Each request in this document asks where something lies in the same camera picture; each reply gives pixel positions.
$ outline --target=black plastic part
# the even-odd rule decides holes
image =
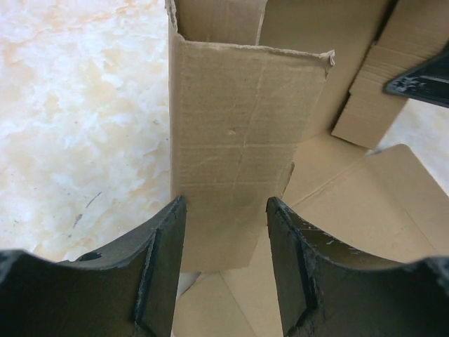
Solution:
[[[372,256],[277,198],[267,215],[284,336],[449,336],[449,258]]]
[[[74,262],[0,251],[0,336],[169,337],[186,212],[177,198]]]
[[[384,91],[449,107],[449,44],[431,60],[391,80]]]

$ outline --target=cardboard box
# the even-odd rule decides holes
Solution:
[[[173,193],[186,195],[191,216],[184,269],[223,270],[250,261],[200,277],[177,302],[177,337],[282,335],[264,218],[268,193],[282,194],[303,218],[368,253],[400,262],[449,254],[449,198],[413,153],[399,145],[366,157],[366,148],[330,134],[390,6],[362,2],[339,1],[336,8],[332,1],[271,0],[264,12],[263,1],[214,1],[214,6],[184,0],[176,15],[175,4],[168,4]],[[259,41],[271,49],[254,47]],[[335,49],[337,60],[341,49],[346,56],[329,72],[331,54],[292,52],[298,49]],[[261,63],[269,65],[269,73],[254,66]],[[247,111],[257,114],[248,117]],[[255,128],[243,122],[237,128],[239,118],[260,121]],[[227,137],[228,131],[237,137]],[[244,141],[247,134],[257,142]],[[197,143],[187,144],[186,137]],[[203,149],[205,137],[205,152],[193,151]],[[260,152],[233,154],[247,145]],[[240,172],[247,180],[236,180]],[[201,189],[201,181],[209,185]],[[270,187],[258,190],[264,183]],[[189,184],[195,188],[185,189]],[[239,203],[230,202],[236,198]]]

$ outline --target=marble surface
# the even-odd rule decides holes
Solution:
[[[0,248],[73,260],[169,202],[163,3],[0,1]],[[449,193],[448,131],[409,101],[379,149],[408,144]]]

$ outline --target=cardboard flap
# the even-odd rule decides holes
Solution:
[[[168,2],[171,184],[189,209],[185,272],[249,264],[267,223],[267,199],[285,189],[333,56],[188,41],[178,31],[193,24],[182,22],[183,10],[201,16],[203,2]],[[229,8],[237,2],[223,1]]]
[[[177,337],[258,337],[219,273],[199,280],[177,300],[173,333]]]
[[[295,207],[362,159],[364,154],[360,147],[327,133],[301,143],[293,157],[295,170],[282,200],[291,208]]]
[[[176,337],[281,337],[268,231],[248,267],[206,275],[176,303]]]
[[[383,258],[410,262],[449,253],[449,198],[405,145],[356,162],[293,209]]]
[[[438,254],[449,256],[449,198],[405,145],[366,158]]]
[[[399,0],[360,69],[333,135],[375,149],[406,103],[383,93],[394,77],[438,55],[448,42],[449,1]]]

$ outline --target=cardboard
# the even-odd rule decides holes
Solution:
[[[384,258],[410,262],[449,255],[449,199],[408,147],[361,157],[356,147],[330,135],[306,143],[295,159],[297,166],[300,161],[308,167],[294,171],[285,194],[294,211],[338,239]],[[336,158],[345,147],[346,159],[332,168],[322,165],[327,155]],[[320,158],[309,161],[318,148]],[[331,177],[315,179],[305,192],[306,171],[315,178]],[[206,275],[178,300],[173,331],[177,337],[282,336],[266,230],[247,268]]]
[[[255,46],[263,1],[179,2],[167,9],[172,196],[189,209],[182,270],[244,267],[267,198],[285,190],[333,52]]]
[[[335,66],[302,133],[303,141],[335,125],[390,4],[390,0],[268,1],[261,45],[312,53],[335,50]]]
[[[448,42],[449,1],[400,0],[370,49],[333,135],[375,149],[406,103],[384,85],[438,55]]]

